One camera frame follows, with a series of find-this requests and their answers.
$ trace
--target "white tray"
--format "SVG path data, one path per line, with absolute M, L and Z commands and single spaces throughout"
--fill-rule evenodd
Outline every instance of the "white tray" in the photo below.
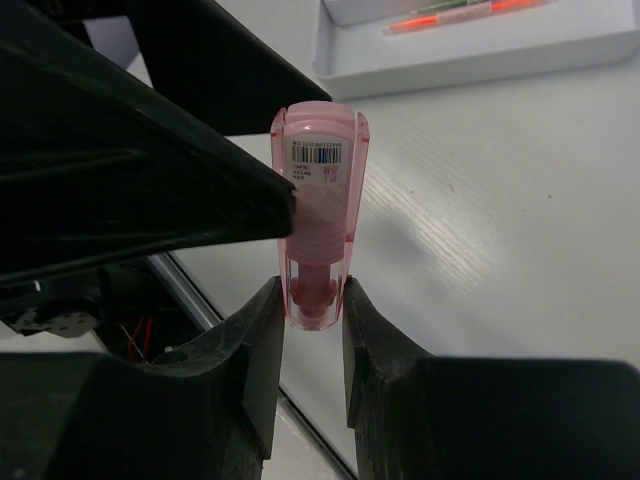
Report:
M 317 1 L 313 68 L 335 99 L 610 63 L 640 46 L 640 0 L 558 0 L 399 35 L 383 28 L 406 16 L 340 27 Z

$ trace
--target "marker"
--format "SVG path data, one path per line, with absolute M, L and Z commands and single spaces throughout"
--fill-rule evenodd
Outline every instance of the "marker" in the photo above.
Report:
M 385 33 L 405 33 L 424 28 L 467 22 L 498 13 L 523 10 L 548 3 L 549 0 L 493 0 L 491 2 L 475 3 L 460 8 L 444 10 L 426 17 L 417 17 L 385 27 Z
M 271 126 L 273 169 L 295 186 L 294 231 L 278 240 L 285 316 L 319 331 L 338 321 L 369 148 L 369 126 L 348 105 L 303 102 Z
M 412 17 L 421 17 L 429 13 L 441 12 L 444 10 L 451 10 L 453 8 L 466 7 L 467 5 L 475 5 L 476 3 L 485 3 L 490 1 L 491 0 L 450 0 L 448 2 L 442 2 L 436 5 L 411 10 L 409 15 Z

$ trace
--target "pink bottle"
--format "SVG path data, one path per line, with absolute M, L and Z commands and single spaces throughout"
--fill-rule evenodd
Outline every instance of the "pink bottle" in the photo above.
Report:
M 271 126 L 273 169 L 295 187 L 294 232 L 278 241 L 285 314 L 304 330 L 338 321 L 369 148 L 369 126 L 348 105 L 303 102 Z

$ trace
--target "white table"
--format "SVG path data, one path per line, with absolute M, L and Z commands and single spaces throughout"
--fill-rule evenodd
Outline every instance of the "white table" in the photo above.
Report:
M 307 75 L 313 0 L 220 2 Z M 371 151 L 351 273 L 439 355 L 640 367 L 640 56 L 354 102 Z M 267 136 L 233 139 L 270 163 Z M 278 273 L 275 242 L 178 253 L 225 314 Z M 340 327 L 287 330 L 282 385 L 355 466 Z

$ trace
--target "green pen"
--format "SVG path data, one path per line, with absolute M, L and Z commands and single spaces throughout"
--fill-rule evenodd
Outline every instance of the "green pen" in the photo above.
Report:
M 425 13 L 442 12 L 445 10 L 451 10 L 453 8 L 466 7 L 467 5 L 474 5 L 476 3 L 487 3 L 491 0 L 449 0 L 446 2 L 440 2 L 435 5 L 429 5 L 428 7 L 418 8 L 411 10 L 409 15 L 412 17 L 421 17 Z

